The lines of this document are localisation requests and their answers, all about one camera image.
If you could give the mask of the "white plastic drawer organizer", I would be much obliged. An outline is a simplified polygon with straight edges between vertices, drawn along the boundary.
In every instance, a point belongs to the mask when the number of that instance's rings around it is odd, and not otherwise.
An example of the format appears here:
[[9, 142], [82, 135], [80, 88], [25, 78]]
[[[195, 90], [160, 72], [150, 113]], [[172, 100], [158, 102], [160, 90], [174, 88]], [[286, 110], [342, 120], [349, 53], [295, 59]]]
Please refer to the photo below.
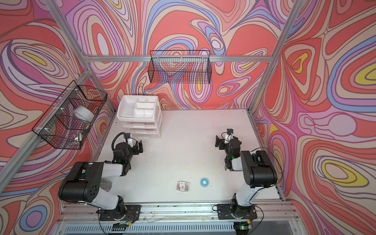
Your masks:
[[161, 138], [164, 122], [157, 96], [124, 95], [117, 109], [117, 119], [132, 135]]

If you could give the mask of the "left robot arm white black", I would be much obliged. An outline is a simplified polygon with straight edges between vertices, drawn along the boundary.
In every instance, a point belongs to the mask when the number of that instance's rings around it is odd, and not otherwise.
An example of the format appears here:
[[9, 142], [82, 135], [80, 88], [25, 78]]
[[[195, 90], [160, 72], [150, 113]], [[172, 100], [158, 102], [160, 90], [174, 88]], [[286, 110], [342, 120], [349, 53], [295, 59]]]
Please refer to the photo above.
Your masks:
[[69, 203], [89, 204], [98, 208], [99, 221], [124, 221], [128, 225], [139, 219], [140, 205], [127, 206], [120, 195], [111, 194], [100, 184], [111, 177], [125, 176], [134, 155], [143, 153], [142, 141], [133, 138], [112, 144], [112, 161], [77, 162], [59, 186], [58, 197]]

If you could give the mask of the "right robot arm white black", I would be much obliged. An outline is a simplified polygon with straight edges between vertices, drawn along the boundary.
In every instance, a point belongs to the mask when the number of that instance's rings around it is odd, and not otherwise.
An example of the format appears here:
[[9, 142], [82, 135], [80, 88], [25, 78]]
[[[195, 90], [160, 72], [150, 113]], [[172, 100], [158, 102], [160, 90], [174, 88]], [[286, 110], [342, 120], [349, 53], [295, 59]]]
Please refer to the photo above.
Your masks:
[[233, 135], [225, 138], [216, 137], [215, 147], [224, 150], [225, 169], [232, 172], [242, 172], [244, 184], [228, 204], [217, 204], [213, 208], [217, 212], [218, 219], [257, 219], [254, 199], [261, 190], [275, 186], [278, 174], [266, 151], [255, 149], [254, 151], [242, 151], [242, 142]]

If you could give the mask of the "blue tape roll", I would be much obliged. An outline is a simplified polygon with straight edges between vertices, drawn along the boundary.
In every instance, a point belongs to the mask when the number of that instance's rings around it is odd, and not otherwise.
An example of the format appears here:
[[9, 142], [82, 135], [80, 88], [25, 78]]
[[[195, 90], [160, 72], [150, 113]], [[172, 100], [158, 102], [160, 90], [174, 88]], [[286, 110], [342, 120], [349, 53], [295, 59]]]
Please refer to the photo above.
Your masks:
[[201, 178], [201, 180], [200, 180], [200, 186], [201, 187], [207, 188], [209, 185], [210, 185], [210, 182], [209, 182], [208, 178], [206, 178], [206, 177]]

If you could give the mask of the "white tape roll in basket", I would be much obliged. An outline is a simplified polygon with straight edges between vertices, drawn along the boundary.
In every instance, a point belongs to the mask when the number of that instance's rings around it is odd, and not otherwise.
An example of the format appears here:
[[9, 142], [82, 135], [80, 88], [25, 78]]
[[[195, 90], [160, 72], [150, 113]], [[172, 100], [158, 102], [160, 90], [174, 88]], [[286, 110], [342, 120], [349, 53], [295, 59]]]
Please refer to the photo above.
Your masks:
[[92, 122], [95, 116], [89, 109], [84, 106], [78, 106], [74, 109], [73, 113], [76, 118], [85, 122]]

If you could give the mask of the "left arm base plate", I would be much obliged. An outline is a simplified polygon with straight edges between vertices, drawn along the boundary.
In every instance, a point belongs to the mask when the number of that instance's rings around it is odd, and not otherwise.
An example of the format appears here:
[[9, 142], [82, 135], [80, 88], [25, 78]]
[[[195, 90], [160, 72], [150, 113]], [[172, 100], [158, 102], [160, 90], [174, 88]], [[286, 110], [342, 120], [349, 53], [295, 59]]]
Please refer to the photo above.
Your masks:
[[124, 208], [97, 211], [100, 221], [135, 222], [139, 220], [140, 213], [141, 205], [125, 205]]

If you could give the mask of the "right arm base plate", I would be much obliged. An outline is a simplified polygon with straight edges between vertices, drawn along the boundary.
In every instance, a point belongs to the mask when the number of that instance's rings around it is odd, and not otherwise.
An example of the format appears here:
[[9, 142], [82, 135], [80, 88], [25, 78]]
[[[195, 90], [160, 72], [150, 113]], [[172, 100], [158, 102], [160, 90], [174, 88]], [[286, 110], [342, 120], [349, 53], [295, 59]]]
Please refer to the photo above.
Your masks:
[[212, 209], [217, 212], [219, 220], [247, 219], [253, 221], [258, 218], [254, 205], [242, 207], [236, 204], [217, 204]]

